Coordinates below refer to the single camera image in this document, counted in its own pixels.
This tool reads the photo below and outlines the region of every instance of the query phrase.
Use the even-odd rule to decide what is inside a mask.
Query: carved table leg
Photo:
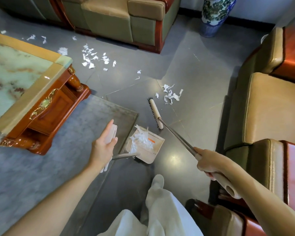
[[[0,146],[34,150],[40,146],[40,142],[28,137],[20,137],[17,139],[5,139]]]
[[[78,77],[74,74],[75,70],[71,66],[68,68],[68,71],[72,74],[72,76],[68,79],[67,83],[70,84],[76,91],[82,92],[84,90],[83,85],[81,84]]]

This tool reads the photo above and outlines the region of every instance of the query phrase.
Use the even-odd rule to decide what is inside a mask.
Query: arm
[[[224,174],[245,200],[267,235],[295,235],[294,210],[231,159],[210,150],[194,149],[202,155],[198,169]]]
[[[101,136],[92,143],[86,167],[27,212],[3,236],[60,235],[83,194],[113,155],[118,139],[104,143],[113,122],[111,120]]]

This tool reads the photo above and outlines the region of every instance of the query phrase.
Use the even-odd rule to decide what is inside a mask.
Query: hand
[[[207,149],[202,150],[197,147],[194,147],[193,149],[201,155],[201,159],[198,160],[197,168],[204,171],[212,180],[215,180],[211,172],[222,172],[225,164],[227,164],[228,158]]]
[[[109,134],[113,122],[113,119],[110,120],[101,136],[92,142],[92,151],[90,153],[88,167],[95,167],[97,170],[102,170],[113,156],[114,146],[116,145],[118,138],[115,137],[110,143],[105,144],[105,138]]]

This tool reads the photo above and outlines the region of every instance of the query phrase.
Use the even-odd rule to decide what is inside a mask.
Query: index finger
[[[114,123],[114,120],[111,119],[109,121],[109,123],[107,124],[107,126],[105,127],[104,131],[102,132],[101,136],[99,137],[99,139],[105,139],[107,137],[107,135],[109,134],[110,132],[110,129],[111,129],[111,126],[113,125]]]
[[[202,151],[203,151],[203,149],[198,148],[198,147],[193,147],[193,149],[194,149],[197,153],[199,153],[200,155],[201,155],[201,153],[202,153]]]

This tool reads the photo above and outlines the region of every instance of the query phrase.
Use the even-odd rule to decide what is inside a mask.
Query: vase
[[[228,17],[235,3],[236,0],[205,0],[202,9],[200,35],[213,37]]]

